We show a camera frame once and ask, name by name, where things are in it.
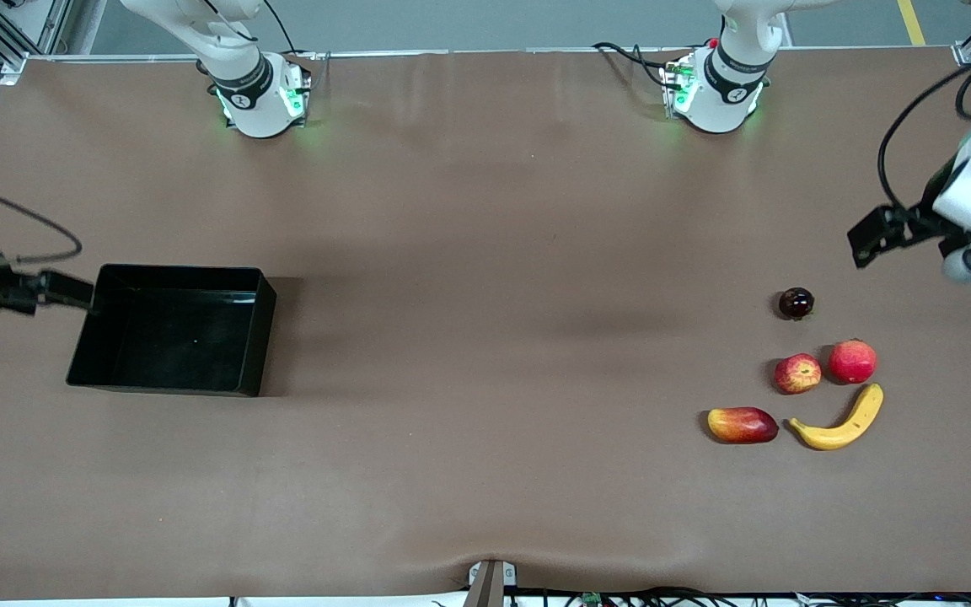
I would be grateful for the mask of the black plastic box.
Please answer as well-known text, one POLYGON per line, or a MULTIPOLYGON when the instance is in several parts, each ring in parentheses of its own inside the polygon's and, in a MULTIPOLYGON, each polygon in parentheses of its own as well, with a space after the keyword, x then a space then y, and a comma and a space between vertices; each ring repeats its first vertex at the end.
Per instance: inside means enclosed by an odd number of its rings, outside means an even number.
POLYGON ((276 303, 265 274, 250 266, 105 265, 67 384, 256 397, 276 303))

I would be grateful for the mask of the small red yellow apple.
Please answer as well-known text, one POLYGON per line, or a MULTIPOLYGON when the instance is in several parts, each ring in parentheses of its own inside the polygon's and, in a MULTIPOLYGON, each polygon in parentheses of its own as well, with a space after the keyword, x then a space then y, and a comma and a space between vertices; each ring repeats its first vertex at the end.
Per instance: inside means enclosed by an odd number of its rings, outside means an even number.
POLYGON ((808 353, 782 358, 775 365, 775 385, 783 395, 801 395, 816 388, 822 379, 820 362, 808 353))

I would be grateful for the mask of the yellow banana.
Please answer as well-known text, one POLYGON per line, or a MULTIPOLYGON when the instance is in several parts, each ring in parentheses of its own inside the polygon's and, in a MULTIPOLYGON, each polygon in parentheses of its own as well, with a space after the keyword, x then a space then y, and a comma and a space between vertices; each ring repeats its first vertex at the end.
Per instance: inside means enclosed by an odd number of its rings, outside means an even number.
POLYGON ((810 449, 833 452, 852 445, 857 439, 863 437, 875 422, 883 402, 885 402, 885 392, 880 384, 864 384, 856 392, 850 410, 837 426, 810 426, 794 417, 786 419, 786 423, 810 449))

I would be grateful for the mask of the dark purple mangosteen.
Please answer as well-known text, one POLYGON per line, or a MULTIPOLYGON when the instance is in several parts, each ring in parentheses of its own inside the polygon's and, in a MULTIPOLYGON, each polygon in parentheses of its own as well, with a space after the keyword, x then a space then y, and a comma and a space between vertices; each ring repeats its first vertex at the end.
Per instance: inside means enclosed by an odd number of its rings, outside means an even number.
POLYGON ((780 293, 777 307, 783 318, 802 321, 813 314, 814 304, 816 304, 816 298, 809 289, 791 287, 780 293))

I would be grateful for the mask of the red pomegranate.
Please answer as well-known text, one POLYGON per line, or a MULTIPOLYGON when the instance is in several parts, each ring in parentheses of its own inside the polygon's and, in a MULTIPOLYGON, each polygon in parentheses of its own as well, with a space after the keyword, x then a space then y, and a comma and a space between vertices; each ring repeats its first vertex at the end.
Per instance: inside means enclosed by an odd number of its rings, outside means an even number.
POLYGON ((837 342, 828 356, 828 369, 840 383, 866 383, 877 370, 878 356, 873 346, 865 341, 837 342))

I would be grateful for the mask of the red yellow mango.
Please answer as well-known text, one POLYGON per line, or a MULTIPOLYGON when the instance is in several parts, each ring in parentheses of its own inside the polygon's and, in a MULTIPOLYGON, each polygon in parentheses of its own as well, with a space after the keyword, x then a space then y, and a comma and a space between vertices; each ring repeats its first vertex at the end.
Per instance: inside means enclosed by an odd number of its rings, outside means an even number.
POLYGON ((777 438, 780 431, 768 412, 748 406, 709 410, 706 426, 724 444, 764 444, 777 438))

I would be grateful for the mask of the brown table cover mat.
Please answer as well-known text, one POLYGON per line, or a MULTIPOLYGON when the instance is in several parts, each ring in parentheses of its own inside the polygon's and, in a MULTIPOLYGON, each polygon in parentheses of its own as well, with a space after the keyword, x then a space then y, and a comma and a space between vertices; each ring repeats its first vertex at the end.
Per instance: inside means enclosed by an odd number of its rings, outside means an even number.
POLYGON ((0 599, 426 594, 489 557, 571 590, 971 591, 971 285, 846 238, 953 68, 786 51, 706 136, 597 53, 336 58, 308 126, 251 141, 189 62, 32 62, 0 195, 84 242, 65 272, 257 266, 280 299, 254 399, 73 387, 83 315, 0 314, 0 599), (826 363, 852 339, 863 384, 826 363), (822 381, 783 395, 798 353, 822 381), (787 426, 870 383, 852 445, 787 426), (743 406, 778 437, 714 438, 743 406))

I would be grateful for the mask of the silver table edge rail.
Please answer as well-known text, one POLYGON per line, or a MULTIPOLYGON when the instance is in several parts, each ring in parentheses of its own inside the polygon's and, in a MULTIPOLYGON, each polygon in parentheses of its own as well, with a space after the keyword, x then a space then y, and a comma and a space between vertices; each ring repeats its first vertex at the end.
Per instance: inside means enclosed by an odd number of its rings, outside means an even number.
MULTIPOLYGON (((693 47, 648 47, 642 49, 647 56, 681 56, 687 51, 693 51, 693 47)), ((528 53, 528 54, 550 54, 550 53, 576 53, 589 54, 599 49, 593 47, 527 47, 522 50, 498 50, 498 51, 451 51, 442 49, 415 49, 402 51, 302 51, 302 53, 292 55, 293 58, 307 59, 313 61, 319 59, 342 59, 342 58, 388 58, 406 56, 444 56, 452 54, 502 54, 502 53, 528 53)), ((778 56, 785 55, 786 51, 936 51, 939 56, 952 57, 956 64, 966 61, 966 51, 960 45, 950 46, 786 46, 779 51, 778 56)), ((162 54, 83 54, 83 55, 36 55, 23 51, 16 59, 8 61, 1 59, 3 71, 5 73, 21 73, 27 62, 62 62, 62 64, 166 64, 166 62, 193 62, 197 57, 189 53, 162 53, 162 54)))

